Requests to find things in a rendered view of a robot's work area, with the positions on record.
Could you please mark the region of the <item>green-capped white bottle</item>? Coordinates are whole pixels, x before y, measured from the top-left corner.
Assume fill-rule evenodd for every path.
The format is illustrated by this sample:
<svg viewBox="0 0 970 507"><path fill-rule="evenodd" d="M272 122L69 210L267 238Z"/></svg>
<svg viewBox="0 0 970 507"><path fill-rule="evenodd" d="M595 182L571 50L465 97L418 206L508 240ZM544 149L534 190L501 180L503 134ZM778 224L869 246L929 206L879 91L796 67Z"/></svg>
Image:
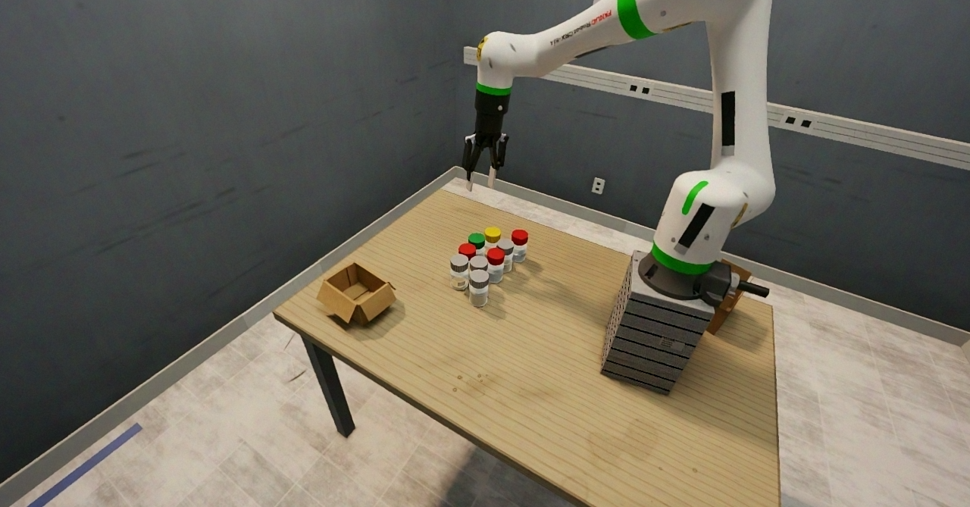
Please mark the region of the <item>green-capped white bottle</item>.
<svg viewBox="0 0 970 507"><path fill-rule="evenodd" d="M484 256L485 253L485 236L483 234L474 232L468 237L468 243L474 244L476 247L476 256Z"/></svg>

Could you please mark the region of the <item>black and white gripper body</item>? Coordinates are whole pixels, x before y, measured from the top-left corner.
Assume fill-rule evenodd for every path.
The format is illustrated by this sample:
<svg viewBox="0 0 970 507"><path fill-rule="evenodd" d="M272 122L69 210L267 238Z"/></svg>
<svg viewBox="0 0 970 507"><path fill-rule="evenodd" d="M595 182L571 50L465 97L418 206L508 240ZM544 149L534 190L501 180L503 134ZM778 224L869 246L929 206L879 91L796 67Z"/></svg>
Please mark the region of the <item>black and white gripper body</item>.
<svg viewBox="0 0 970 507"><path fill-rule="evenodd" d="M502 122L504 114L482 114L476 111L476 123L475 123L475 141L480 146L483 138L487 137L488 141L484 148L492 148L491 137L495 137L498 142L499 138L502 136L500 130L502 129Z"/></svg>

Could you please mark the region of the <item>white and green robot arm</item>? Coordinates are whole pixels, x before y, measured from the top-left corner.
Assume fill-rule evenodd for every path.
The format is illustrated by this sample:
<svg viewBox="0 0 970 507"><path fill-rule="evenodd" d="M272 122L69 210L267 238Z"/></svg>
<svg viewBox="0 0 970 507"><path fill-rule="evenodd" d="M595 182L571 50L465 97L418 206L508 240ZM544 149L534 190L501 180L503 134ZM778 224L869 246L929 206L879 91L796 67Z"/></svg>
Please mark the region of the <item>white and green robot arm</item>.
<svg viewBox="0 0 970 507"><path fill-rule="evenodd" d="M474 107L483 114L506 114L514 77L543 77L591 52L706 20L711 168L677 177L652 250L637 271L648 287L669 299L701 297L718 308L737 289L767 299L769 287L741 280L716 258L732 228L765 212L774 199L766 98L771 3L602 0L543 33L490 33L476 52Z"/></svg>

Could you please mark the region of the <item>yellow-capped bottle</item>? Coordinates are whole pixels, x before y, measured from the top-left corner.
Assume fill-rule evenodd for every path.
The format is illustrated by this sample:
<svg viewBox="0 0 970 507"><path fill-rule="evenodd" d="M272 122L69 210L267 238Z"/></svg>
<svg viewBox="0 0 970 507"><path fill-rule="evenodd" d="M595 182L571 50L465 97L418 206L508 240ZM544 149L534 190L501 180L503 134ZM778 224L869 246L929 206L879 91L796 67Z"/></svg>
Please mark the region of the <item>yellow-capped bottle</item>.
<svg viewBox="0 0 970 507"><path fill-rule="evenodd" d="M484 236L485 236L484 256L485 258L487 258L488 250L492 248L496 248L496 246L498 245L498 241L500 239L500 230L498 230L498 228L496 227L488 227L487 230L485 230L484 232Z"/></svg>

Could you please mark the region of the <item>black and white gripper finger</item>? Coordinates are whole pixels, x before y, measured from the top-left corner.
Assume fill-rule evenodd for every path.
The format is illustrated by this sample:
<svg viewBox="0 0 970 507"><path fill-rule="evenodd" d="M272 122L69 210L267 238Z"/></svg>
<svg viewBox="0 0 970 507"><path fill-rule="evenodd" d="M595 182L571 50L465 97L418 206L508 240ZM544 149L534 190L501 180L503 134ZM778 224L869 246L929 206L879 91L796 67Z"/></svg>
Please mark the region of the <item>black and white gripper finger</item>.
<svg viewBox="0 0 970 507"><path fill-rule="evenodd" d="M474 152L472 152L471 154L472 144L474 144L474 139L475 139L474 137L475 137L475 134L472 136L464 137L465 148L464 148L464 154L463 154L462 167L465 170L468 170L467 176L465 177L467 178L467 183L465 183L465 188L469 192L472 192L472 186L474 186L474 169L476 168L476 163L478 162L478 159L480 158L480 154L484 150L484 147L488 141L488 138L484 137L480 146L477 143L475 143Z"/></svg>
<svg viewBox="0 0 970 507"><path fill-rule="evenodd" d="M499 138L499 148L497 148L496 138L494 136L491 137L492 148L489 148L489 150L492 166L490 166L490 175L488 179L488 186L491 189L494 189L496 173L498 173L499 168L505 166L505 150L508 139L509 137L502 133L502 136ZM496 154L496 150L498 150L498 154Z"/></svg>

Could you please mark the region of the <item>white bottle with grey ribbed cap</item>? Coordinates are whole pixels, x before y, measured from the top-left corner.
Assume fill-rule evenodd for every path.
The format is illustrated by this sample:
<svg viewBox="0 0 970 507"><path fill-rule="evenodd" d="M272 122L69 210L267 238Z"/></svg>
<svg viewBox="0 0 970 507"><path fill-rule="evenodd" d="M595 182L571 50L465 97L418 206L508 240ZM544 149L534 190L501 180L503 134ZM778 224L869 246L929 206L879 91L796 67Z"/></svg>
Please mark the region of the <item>white bottle with grey ribbed cap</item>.
<svg viewBox="0 0 970 507"><path fill-rule="evenodd" d="M470 303L475 307L486 305L488 297L489 274L477 269L470 274Z"/></svg>

